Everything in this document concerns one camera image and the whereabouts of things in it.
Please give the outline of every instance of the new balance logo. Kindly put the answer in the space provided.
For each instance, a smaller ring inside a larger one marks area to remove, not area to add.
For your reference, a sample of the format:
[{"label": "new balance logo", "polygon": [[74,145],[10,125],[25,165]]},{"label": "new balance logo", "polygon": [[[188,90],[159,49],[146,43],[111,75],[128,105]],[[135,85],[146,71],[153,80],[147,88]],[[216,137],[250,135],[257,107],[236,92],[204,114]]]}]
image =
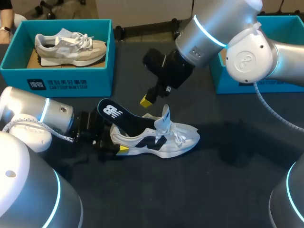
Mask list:
[{"label": "new balance logo", "polygon": [[162,136],[157,142],[155,142],[155,136],[144,137],[135,147],[142,148],[147,146],[148,149],[159,151],[161,147],[167,142],[165,136]]},{"label": "new balance logo", "polygon": [[104,108],[104,113],[110,115],[113,119],[123,114],[122,111],[118,111],[117,108],[113,107],[112,105],[108,105],[106,108]]}]

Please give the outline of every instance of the black insole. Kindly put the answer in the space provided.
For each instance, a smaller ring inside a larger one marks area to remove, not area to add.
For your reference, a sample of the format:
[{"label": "black insole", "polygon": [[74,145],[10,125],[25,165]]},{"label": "black insole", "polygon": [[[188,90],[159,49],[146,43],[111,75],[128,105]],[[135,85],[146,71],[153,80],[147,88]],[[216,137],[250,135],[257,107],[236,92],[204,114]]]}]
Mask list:
[{"label": "black insole", "polygon": [[155,129],[154,120],[133,115],[110,99],[101,100],[97,109],[104,119],[121,128],[130,137],[140,135],[146,128]]},{"label": "black insole", "polygon": [[55,47],[55,44],[45,44],[43,45],[45,48],[53,48]]}]

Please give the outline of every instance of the person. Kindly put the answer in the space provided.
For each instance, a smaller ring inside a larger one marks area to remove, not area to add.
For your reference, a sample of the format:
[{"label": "person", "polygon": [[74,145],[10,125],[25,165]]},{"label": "person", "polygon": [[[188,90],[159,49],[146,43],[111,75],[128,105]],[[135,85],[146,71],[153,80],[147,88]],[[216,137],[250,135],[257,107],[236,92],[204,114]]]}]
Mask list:
[{"label": "person", "polygon": [[0,44],[10,43],[10,30],[13,27],[15,13],[10,0],[0,0],[1,10],[1,30],[0,30]]}]

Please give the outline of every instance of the shoe box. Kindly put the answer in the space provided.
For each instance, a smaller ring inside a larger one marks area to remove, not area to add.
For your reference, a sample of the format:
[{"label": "shoe box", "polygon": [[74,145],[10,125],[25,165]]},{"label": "shoe box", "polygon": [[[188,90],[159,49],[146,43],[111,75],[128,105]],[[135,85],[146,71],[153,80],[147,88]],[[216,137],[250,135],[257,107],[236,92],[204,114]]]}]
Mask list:
[{"label": "shoe box", "polygon": [[[105,58],[89,67],[41,66],[34,50],[35,36],[53,36],[62,28],[94,36],[107,43]],[[18,27],[0,66],[8,86],[44,97],[110,96],[115,40],[110,19],[28,20]]]},{"label": "shoe box", "polygon": [[[304,45],[304,23],[299,16],[258,16],[257,21],[262,24],[262,30],[269,39]],[[217,94],[255,93],[252,84],[242,84],[230,77],[225,65],[226,52],[223,49],[209,65]],[[304,87],[276,80],[261,80],[258,88],[261,93],[304,92]]]}]

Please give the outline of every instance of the white shoelace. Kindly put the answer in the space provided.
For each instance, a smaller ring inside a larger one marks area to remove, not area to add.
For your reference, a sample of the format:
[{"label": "white shoelace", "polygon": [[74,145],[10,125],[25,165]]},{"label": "white shoelace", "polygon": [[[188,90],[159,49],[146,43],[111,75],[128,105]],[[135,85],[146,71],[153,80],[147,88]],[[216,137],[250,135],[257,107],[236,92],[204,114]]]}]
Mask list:
[{"label": "white shoelace", "polygon": [[88,37],[87,34],[81,34],[80,32],[73,32],[73,34],[76,34],[76,40],[78,40],[77,43],[71,44],[71,46],[76,46],[80,45],[80,49],[86,49],[86,48],[91,48],[93,46],[93,37]]},{"label": "white shoelace", "polygon": [[176,124],[170,121],[170,124],[167,126],[166,130],[161,131],[159,135],[174,135],[175,143],[180,146],[186,140],[186,137],[183,135],[186,133],[186,130],[178,128]]}]

